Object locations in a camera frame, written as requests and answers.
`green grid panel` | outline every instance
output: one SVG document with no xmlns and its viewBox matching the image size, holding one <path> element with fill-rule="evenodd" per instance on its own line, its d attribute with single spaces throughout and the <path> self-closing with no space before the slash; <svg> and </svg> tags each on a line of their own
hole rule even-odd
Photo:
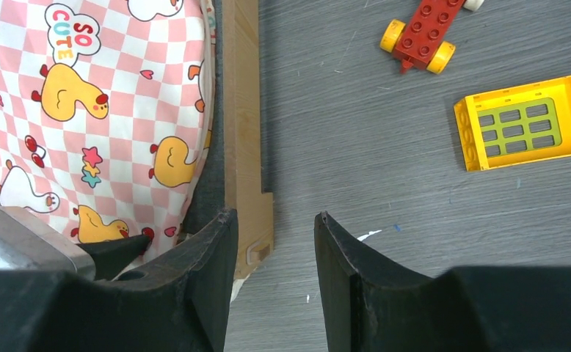
<svg viewBox="0 0 571 352">
<path fill-rule="evenodd" d="M 527 108 L 531 108 L 532 106 L 541 106 L 541 105 L 547 106 L 547 114 L 543 114 L 543 115 L 539 115 L 539 116 L 535 116 L 535 117 L 528 117 L 528 112 L 526 111 Z M 500 114 L 502 114 L 504 112 L 508 112 L 508 111 L 514 111 L 514 110 L 519 111 L 520 118 L 518 120 L 501 122 Z M 555 146 L 558 146 L 562 143 L 562 136 L 560 134 L 558 117 L 556 115 L 556 107 L 554 105 L 552 98 L 542 98 L 542 99 L 537 99 L 537 100 L 531 100 L 531 101 L 528 101 L 525 103 L 517 103 L 517 104 L 513 104 L 513 105 L 504 106 L 501 108 L 488 109 L 488 110 L 483 110 L 483 111 L 478 112 L 478 118 L 485 117 L 487 115 L 493 116 L 493 124 L 488 125 L 488 126 L 484 126 L 484 127 L 481 126 L 480 129 L 482 130 L 483 134 L 487 131 L 495 131 L 495 133 L 497 134 L 497 139 L 485 142 L 484 147 L 486 148 L 486 147 L 491 147 L 491 146 L 497 145 L 499 147 L 499 150 L 500 150 L 499 155 L 492 155 L 489 158 L 494 158 L 497 156 L 509 154 L 506 151 L 506 144 L 507 143 L 525 141 L 525 146 L 527 147 L 527 150 L 522 150 L 521 152 L 527 152 L 527 151 L 535 150 L 535 149 L 542 149 L 542 148 L 535 148 L 532 145 L 532 139 L 535 139 L 538 137 L 544 137 L 544 136 L 552 136 L 553 137 L 553 145 L 547 146 L 547 147 L 555 147 Z M 535 133 L 530 132 L 530 124 L 531 123 L 541 122 L 541 121 L 545 121 L 545 120 L 549 120 L 549 123 L 551 125 L 551 129 L 546 130 L 546 131 L 535 132 Z M 503 136 L 502 130 L 504 128 L 517 126 L 517 125 L 521 125 L 523 127 L 523 135 L 512 136 L 512 137 L 508 137 L 508 138 Z"/>
</svg>

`toy vehicle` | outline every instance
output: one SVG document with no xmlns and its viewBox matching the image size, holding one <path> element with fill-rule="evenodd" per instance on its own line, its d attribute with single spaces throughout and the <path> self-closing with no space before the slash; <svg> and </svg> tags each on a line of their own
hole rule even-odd
<svg viewBox="0 0 571 352">
<path fill-rule="evenodd" d="M 571 76 L 469 95 L 454 112 L 468 171 L 571 156 Z"/>
<path fill-rule="evenodd" d="M 380 47 L 402 62 L 400 73 L 415 66 L 439 74 L 457 49 L 443 41 L 452 21 L 461 7 L 476 11 L 482 3 L 484 0 L 422 0 L 408 26 L 399 20 L 389 23 Z"/>
</svg>

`gray tabletop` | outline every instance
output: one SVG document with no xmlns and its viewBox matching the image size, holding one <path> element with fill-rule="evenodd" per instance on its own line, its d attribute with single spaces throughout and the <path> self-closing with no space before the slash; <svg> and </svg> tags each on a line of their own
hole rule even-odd
<svg viewBox="0 0 571 352">
<path fill-rule="evenodd" d="M 571 265 L 571 158 L 468 173 L 452 106 L 571 74 L 571 1 L 487 0 L 445 36 L 436 76 L 378 48 L 419 0 L 261 1 L 275 252 L 232 303 L 226 351 L 325 351 L 313 249 L 322 210 L 393 260 Z"/>
</svg>

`red toy car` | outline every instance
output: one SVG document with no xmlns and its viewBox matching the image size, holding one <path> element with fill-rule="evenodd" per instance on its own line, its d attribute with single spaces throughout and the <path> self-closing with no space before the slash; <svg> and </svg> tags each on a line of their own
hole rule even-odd
<svg viewBox="0 0 571 352">
<path fill-rule="evenodd" d="M 443 36 L 461 7 L 476 11 L 484 0 L 422 0 L 408 25 L 393 20 L 381 40 L 381 48 L 402 62 L 400 73 L 411 67 L 441 73 L 456 46 Z"/>
</svg>

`white wheel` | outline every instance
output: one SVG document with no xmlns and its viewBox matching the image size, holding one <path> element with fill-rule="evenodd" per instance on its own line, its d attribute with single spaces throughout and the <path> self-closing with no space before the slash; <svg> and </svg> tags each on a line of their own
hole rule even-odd
<svg viewBox="0 0 571 352">
<path fill-rule="evenodd" d="M 482 6 L 484 0 L 465 0 L 465 3 L 462 5 L 465 9 L 470 11 L 477 11 L 477 9 Z"/>
</svg>

